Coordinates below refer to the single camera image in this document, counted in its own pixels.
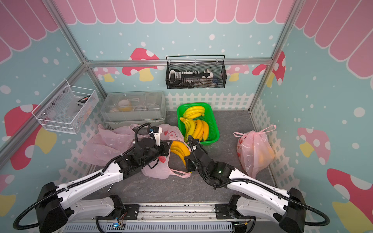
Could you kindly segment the pink plastic bag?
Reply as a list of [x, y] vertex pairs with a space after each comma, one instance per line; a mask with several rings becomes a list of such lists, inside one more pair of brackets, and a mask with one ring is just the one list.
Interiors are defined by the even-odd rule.
[[275, 153], [269, 144], [267, 133], [273, 132], [275, 125], [256, 132], [247, 133], [235, 132], [237, 137], [237, 154], [242, 168], [252, 178], [265, 169], [275, 158]]
[[[159, 127], [162, 128], [162, 134], [160, 136], [161, 140], [172, 140], [172, 141], [180, 141], [185, 143], [184, 136], [180, 132], [179, 128], [176, 126], [171, 126], [169, 124], [161, 124]], [[142, 169], [143, 175], [151, 178], [156, 179], [167, 179], [171, 175], [175, 175], [180, 178], [189, 178], [191, 176], [190, 172], [184, 172], [179, 170], [173, 170], [169, 167], [169, 160], [171, 151], [170, 149], [167, 150], [169, 153], [168, 156], [159, 156], [159, 161], [151, 162], [148, 166]]]

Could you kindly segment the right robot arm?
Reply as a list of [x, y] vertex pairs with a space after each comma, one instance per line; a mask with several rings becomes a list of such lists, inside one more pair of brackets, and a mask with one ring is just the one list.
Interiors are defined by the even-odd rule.
[[188, 137], [190, 156], [185, 157], [188, 171], [197, 171], [214, 189], [228, 188], [254, 198], [265, 206], [250, 208], [251, 216], [270, 219], [287, 233], [302, 233], [305, 226], [322, 227], [330, 218], [306, 204], [300, 190], [289, 191], [262, 183], [225, 162], [215, 162], [198, 139]]

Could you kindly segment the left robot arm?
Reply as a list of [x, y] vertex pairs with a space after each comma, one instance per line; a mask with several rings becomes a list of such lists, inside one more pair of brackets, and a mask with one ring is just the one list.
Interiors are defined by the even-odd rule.
[[144, 123], [135, 129], [132, 147], [109, 160], [101, 170], [69, 183], [44, 185], [38, 200], [15, 218], [13, 228], [38, 228], [41, 233], [62, 228], [77, 214], [73, 205], [78, 201], [105, 186], [140, 173], [151, 163], [157, 165], [160, 156], [169, 156], [173, 142], [162, 140], [161, 131], [160, 127]]

